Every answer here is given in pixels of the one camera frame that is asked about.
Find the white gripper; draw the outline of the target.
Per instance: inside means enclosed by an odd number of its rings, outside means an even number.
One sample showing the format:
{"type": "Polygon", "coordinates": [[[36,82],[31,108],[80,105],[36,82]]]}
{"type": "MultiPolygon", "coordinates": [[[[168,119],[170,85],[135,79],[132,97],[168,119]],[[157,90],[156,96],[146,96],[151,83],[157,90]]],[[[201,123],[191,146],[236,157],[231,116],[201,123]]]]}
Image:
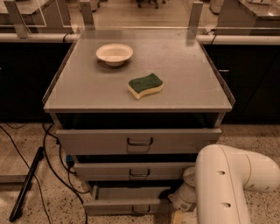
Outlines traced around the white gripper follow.
{"type": "Polygon", "coordinates": [[[186,212],[196,207],[196,192],[193,186],[184,183],[179,189],[168,196],[175,210],[171,215],[171,224],[182,224],[186,212]]]}

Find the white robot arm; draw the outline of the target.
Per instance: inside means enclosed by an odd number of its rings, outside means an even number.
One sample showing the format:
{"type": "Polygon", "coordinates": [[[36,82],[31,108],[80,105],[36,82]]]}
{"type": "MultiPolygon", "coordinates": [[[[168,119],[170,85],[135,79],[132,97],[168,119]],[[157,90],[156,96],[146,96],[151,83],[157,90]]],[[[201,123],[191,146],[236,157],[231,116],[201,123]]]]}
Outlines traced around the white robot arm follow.
{"type": "Polygon", "coordinates": [[[280,168],[263,154],[211,144],[184,171],[183,180],[169,196],[175,210],[196,208],[198,224],[251,224],[244,193],[275,191],[280,168]]]}

